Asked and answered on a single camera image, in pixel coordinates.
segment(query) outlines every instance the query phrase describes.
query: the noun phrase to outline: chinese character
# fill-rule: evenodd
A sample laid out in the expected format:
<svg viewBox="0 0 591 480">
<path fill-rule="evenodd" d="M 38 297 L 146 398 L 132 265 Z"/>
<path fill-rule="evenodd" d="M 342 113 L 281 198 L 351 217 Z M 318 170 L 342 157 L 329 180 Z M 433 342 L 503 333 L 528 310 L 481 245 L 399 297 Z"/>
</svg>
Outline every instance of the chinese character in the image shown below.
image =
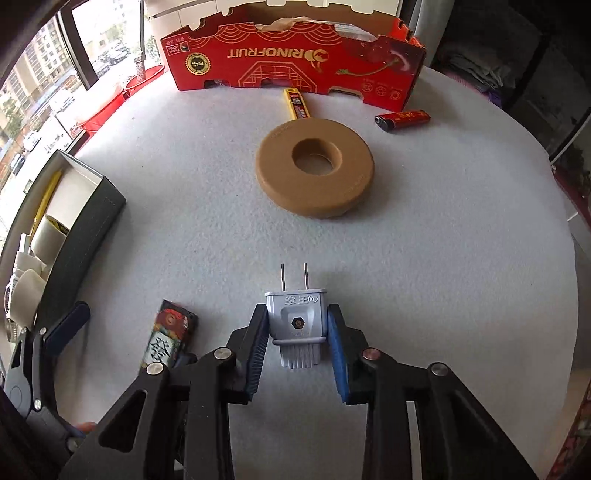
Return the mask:
<svg viewBox="0 0 591 480">
<path fill-rule="evenodd" d="M 170 357 L 170 353 L 166 350 L 168 345 L 162 338 L 154 337 L 154 341 L 150 344 L 150 354 L 152 358 L 154 358 L 157 362 L 162 362 L 162 359 L 166 357 Z"/>
</svg>

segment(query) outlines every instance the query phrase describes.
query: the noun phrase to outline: plug prong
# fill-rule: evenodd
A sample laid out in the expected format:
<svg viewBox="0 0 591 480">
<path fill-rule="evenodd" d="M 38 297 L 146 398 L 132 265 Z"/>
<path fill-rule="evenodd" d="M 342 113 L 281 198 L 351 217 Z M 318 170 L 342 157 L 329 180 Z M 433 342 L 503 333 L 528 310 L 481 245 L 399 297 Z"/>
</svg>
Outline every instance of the plug prong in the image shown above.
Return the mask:
<svg viewBox="0 0 591 480">
<path fill-rule="evenodd" d="M 308 262 L 304 262 L 304 282 L 306 283 L 306 290 L 310 289 L 308 285 Z"/>
</svg>

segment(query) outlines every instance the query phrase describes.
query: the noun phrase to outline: electrical plug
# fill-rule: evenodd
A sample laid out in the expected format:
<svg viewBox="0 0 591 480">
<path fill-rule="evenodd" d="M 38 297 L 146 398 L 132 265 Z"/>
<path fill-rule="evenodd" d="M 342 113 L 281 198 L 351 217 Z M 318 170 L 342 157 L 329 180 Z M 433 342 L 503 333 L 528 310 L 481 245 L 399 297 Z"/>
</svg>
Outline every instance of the electrical plug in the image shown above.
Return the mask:
<svg viewBox="0 0 591 480">
<path fill-rule="evenodd" d="M 279 292 L 267 292 L 269 334 L 279 346 L 281 365 L 309 368 L 320 363 L 320 344 L 326 341 L 328 323 L 324 288 L 309 288 L 308 264 L 304 263 L 305 290 L 285 291 L 281 264 Z"/>
</svg>

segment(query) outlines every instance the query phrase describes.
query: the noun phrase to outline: cardboard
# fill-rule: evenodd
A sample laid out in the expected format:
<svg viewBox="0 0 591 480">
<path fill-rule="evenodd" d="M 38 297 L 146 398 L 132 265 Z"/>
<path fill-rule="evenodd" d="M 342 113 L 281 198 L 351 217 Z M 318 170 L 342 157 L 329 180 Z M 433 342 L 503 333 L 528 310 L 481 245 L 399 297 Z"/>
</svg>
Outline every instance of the cardboard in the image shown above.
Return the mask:
<svg viewBox="0 0 591 480">
<path fill-rule="evenodd" d="M 334 25 L 322 23 L 296 22 L 287 31 L 255 26 L 298 16 L 350 23 L 377 39 L 342 37 Z M 273 83 L 324 95 L 331 90 L 355 93 L 364 103 L 395 112 L 406 104 L 426 53 L 397 17 L 305 2 L 241 5 L 227 16 L 218 12 L 203 19 L 196 30 L 183 27 L 161 42 L 179 90 Z"/>
</svg>

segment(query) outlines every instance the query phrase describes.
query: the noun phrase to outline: red lighter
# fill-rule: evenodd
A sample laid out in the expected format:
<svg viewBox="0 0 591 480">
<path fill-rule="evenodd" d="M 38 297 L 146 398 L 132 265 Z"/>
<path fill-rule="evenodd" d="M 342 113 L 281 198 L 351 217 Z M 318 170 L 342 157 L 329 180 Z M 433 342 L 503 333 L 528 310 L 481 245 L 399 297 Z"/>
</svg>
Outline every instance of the red lighter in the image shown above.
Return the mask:
<svg viewBox="0 0 591 480">
<path fill-rule="evenodd" d="M 399 128 L 411 127 L 412 125 L 426 124 L 431 117 L 424 110 L 413 110 L 411 112 L 383 113 L 377 115 L 375 122 L 382 130 L 398 130 Z"/>
</svg>

